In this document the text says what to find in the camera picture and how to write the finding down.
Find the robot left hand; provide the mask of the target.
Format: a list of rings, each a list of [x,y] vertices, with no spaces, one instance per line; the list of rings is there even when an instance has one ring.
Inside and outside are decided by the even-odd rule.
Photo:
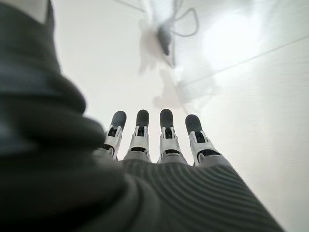
[[[149,156],[145,110],[118,161],[126,115],[107,130],[60,71],[48,0],[0,3],[0,229],[3,232],[280,232],[281,226],[206,136],[185,120],[194,164],[160,113]]]

